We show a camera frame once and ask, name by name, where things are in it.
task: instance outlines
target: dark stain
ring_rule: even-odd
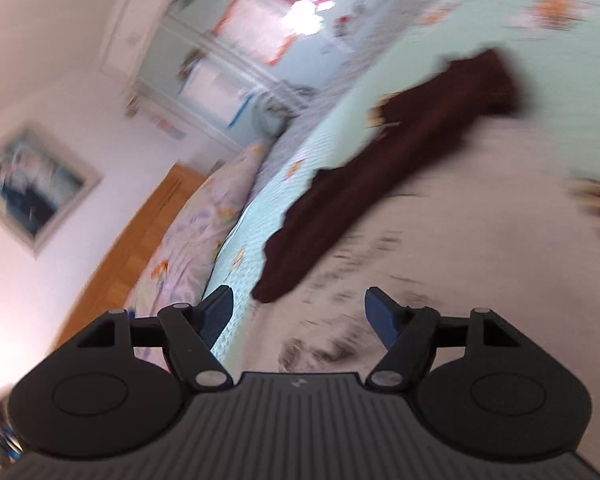
[[[284,343],[280,357],[278,358],[278,365],[280,369],[285,372],[292,372],[302,349],[304,348],[304,342],[299,339],[291,339]]]
[[[348,359],[356,355],[356,351],[353,346],[344,341],[334,340],[331,343],[333,344],[333,350],[331,350],[331,352],[315,349],[312,351],[312,354],[320,361],[327,363],[343,361],[344,359]]]
[[[316,280],[314,281],[311,285],[309,285],[313,290],[322,290],[325,286],[327,286],[327,283],[324,282],[323,280]]]
[[[376,249],[378,251],[395,251],[395,247],[400,245],[402,240],[395,236],[387,235],[385,233],[383,236],[376,239]]]
[[[358,267],[362,267],[365,263],[367,262],[367,258],[363,258],[361,256],[355,256],[353,258],[349,258],[347,259],[347,263],[346,266],[349,267],[348,269],[343,269],[344,272],[346,272],[347,274],[352,272],[352,268],[357,269]]]
[[[418,282],[417,280],[412,280],[411,278],[401,278],[400,276],[392,276],[391,274],[388,274],[388,276],[392,280],[398,280],[399,282],[417,283],[418,285],[424,285],[424,282]]]
[[[429,296],[417,294],[409,289],[398,292],[395,295],[394,300],[401,305],[407,305],[415,308],[419,308],[421,306],[431,306],[433,308],[440,307],[438,302],[433,301]]]
[[[347,300],[355,298],[355,294],[351,291],[346,290],[345,292],[336,292],[332,295],[331,301],[334,303],[346,303]]]
[[[396,197],[403,197],[403,196],[421,196],[417,193],[391,193],[388,194],[386,197],[387,198],[396,198]]]

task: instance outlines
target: floral pillowcase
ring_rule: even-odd
[[[244,208],[265,152],[260,144],[248,147],[192,195],[126,299],[127,310],[136,317],[147,317],[173,303],[200,302],[216,256]],[[136,355],[164,366],[160,351],[139,349]]]

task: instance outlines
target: wooden bed frame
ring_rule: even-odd
[[[118,237],[62,327],[53,349],[126,297],[162,241],[165,231],[205,177],[181,164],[171,168]]]

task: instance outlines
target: dark red towel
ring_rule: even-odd
[[[398,124],[344,166],[318,170],[267,241],[267,261],[252,296],[270,303],[292,291],[392,188],[457,149],[478,116],[512,111],[519,100],[502,54],[493,49],[452,61],[443,73],[391,98],[381,113],[386,123]]]

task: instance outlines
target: framed picture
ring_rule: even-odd
[[[0,222],[38,254],[100,175],[38,124],[0,141]]]

